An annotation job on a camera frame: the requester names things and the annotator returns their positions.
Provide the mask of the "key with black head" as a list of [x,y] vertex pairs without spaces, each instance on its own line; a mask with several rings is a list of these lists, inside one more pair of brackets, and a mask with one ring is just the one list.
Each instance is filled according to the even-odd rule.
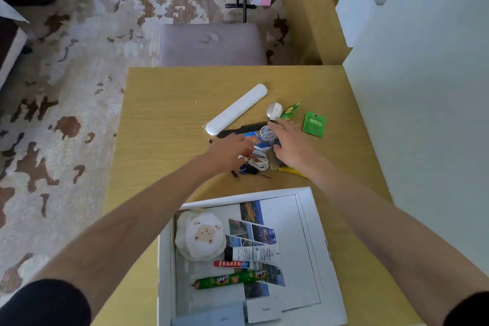
[[271,179],[271,176],[260,171],[258,168],[246,163],[239,167],[239,173],[242,175],[262,175],[268,179]]

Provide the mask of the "grey-blue flat packet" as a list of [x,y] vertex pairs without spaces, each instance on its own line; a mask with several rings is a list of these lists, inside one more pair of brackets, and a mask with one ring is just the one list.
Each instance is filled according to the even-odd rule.
[[175,317],[172,326],[246,326],[242,303],[219,306],[192,315]]

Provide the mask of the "person's right hand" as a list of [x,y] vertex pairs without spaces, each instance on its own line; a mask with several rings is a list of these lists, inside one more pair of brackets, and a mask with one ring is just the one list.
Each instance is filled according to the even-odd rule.
[[283,163],[314,180],[323,169],[324,158],[308,141],[307,135],[290,120],[277,119],[267,125],[286,152],[286,162]]

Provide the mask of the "yellow wooden bench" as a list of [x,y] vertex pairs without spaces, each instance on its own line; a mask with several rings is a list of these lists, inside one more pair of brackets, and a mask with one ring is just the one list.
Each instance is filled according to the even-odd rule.
[[300,65],[342,65],[351,48],[341,28],[339,0],[281,0]]

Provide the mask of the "person's right forearm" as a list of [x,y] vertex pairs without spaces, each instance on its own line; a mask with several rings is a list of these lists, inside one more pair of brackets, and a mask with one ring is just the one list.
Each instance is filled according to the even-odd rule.
[[312,180],[381,262],[426,326],[489,291],[489,277],[427,226],[324,161]]

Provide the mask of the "white storage box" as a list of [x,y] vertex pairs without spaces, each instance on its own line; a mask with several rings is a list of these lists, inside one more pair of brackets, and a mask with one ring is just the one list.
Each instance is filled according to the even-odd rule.
[[355,46],[356,40],[373,16],[377,3],[375,0],[339,0],[335,10],[349,48]]

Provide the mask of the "yellow flat packet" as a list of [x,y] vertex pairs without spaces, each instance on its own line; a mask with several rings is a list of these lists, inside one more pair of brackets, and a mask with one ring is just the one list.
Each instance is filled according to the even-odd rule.
[[303,173],[299,172],[297,169],[291,168],[291,167],[288,167],[288,166],[280,166],[280,167],[278,167],[277,170],[278,171],[281,171],[281,172],[286,172],[286,173],[289,173],[289,174],[293,174],[293,175],[296,175],[296,176],[300,176],[300,177],[305,178],[305,179],[309,179],[306,175],[304,175]]

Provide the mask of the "black comb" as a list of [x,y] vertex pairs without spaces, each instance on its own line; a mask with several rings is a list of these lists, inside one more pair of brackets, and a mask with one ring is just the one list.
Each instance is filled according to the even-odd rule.
[[267,125],[267,121],[261,121],[259,123],[242,125],[236,129],[225,129],[217,134],[217,138],[225,138],[229,134],[245,134],[249,132],[259,132],[261,128]]

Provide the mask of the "white round earbud case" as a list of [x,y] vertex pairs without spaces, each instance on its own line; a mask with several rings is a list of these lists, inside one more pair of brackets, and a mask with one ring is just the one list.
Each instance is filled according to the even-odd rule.
[[266,115],[269,118],[269,121],[276,121],[280,118],[284,113],[284,109],[282,105],[278,102],[274,102],[267,107]]

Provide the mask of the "blue printed card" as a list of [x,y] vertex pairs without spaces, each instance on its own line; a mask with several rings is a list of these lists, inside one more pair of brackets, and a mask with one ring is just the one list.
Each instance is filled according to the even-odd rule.
[[244,133],[245,139],[250,139],[256,150],[267,151],[270,149],[270,144],[268,141],[261,137],[260,131],[252,131]]

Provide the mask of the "person's left hand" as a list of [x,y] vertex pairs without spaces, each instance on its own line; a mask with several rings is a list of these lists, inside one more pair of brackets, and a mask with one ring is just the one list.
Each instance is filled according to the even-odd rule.
[[234,149],[234,133],[216,138],[204,153],[204,163],[210,176],[229,173],[245,164],[250,154],[237,154]]

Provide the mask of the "person's left forearm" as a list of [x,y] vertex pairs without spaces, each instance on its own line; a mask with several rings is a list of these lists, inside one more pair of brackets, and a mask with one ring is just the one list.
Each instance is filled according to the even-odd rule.
[[88,300],[94,318],[186,199],[219,173],[210,156],[196,156],[105,214],[68,243],[34,281],[73,285]]

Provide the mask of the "green wrapped sausage stick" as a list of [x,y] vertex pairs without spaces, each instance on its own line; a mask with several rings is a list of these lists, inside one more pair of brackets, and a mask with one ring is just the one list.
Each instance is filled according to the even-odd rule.
[[267,272],[263,270],[245,270],[238,273],[197,279],[193,282],[191,287],[195,290],[206,290],[235,284],[254,283],[257,281],[266,280],[267,277]]

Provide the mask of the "grey-purple cushioned stool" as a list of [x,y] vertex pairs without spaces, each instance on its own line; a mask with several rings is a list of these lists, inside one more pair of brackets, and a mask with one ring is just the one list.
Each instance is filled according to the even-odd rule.
[[266,66],[266,52],[255,24],[163,25],[159,66]]

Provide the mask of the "black sleeve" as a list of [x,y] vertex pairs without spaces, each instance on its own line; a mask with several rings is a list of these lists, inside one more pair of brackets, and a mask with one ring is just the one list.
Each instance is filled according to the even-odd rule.
[[85,295],[64,280],[42,279],[17,291],[0,307],[0,326],[90,326]]
[[489,291],[475,293],[457,304],[443,326],[489,326]]

